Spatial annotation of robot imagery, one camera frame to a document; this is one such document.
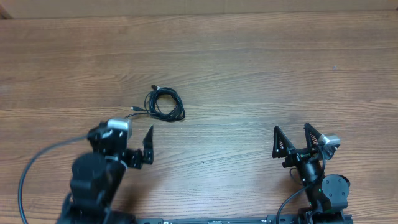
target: wood grain surface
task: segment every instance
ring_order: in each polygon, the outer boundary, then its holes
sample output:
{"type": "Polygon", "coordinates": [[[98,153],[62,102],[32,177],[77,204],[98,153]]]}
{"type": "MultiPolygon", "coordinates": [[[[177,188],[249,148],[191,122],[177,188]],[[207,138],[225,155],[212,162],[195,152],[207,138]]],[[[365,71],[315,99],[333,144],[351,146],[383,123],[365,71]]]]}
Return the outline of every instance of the wood grain surface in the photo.
{"type": "MultiPolygon", "coordinates": [[[[326,174],[351,181],[356,223],[398,222],[398,13],[311,12],[0,21],[0,222],[21,223],[24,166],[51,143],[177,90],[187,117],[154,124],[155,162],[129,170],[113,204],[139,218],[263,217],[300,188],[272,159],[273,127],[297,147],[303,126],[335,132],[326,174]]],[[[171,104],[161,101],[163,108],[171,104]]],[[[88,142],[29,171],[30,223],[54,223],[71,164],[88,142]]],[[[307,206],[304,195],[283,213],[307,206]]]]}

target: wooden tabletop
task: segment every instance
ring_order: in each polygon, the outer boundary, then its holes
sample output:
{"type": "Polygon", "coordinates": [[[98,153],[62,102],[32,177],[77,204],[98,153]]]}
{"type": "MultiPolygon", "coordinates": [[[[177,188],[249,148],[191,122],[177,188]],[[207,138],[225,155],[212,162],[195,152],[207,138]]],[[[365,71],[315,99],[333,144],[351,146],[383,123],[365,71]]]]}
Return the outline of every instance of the wooden tabletop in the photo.
{"type": "MultiPolygon", "coordinates": [[[[326,174],[351,181],[356,223],[398,222],[398,12],[0,21],[0,223],[21,223],[17,185],[41,148],[174,88],[187,117],[154,124],[155,161],[128,170],[113,208],[139,218],[263,217],[300,186],[272,158],[273,127],[334,132],[326,174]]],[[[171,104],[168,99],[161,105],[171,104]]],[[[42,156],[25,180],[30,223],[54,223],[86,141],[42,156]]],[[[306,207],[305,195],[283,213],[306,207]]]]}

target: wooden table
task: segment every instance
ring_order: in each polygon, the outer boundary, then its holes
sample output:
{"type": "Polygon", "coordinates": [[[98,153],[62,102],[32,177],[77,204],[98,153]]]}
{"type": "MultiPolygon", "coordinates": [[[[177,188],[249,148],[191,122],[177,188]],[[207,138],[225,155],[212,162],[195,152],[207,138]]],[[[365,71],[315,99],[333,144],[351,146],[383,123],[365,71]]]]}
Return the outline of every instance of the wooden table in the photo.
{"type": "MultiPolygon", "coordinates": [[[[303,126],[342,144],[326,174],[351,181],[356,223],[398,222],[398,12],[102,17],[0,21],[0,222],[20,223],[24,166],[51,143],[177,90],[183,122],[155,125],[155,162],[124,176],[113,208],[138,217],[262,217],[300,186],[272,159],[272,128],[297,147],[303,126]]],[[[30,223],[54,223],[86,142],[29,171],[30,223]]],[[[304,195],[284,213],[307,206],[304,195]]]]}

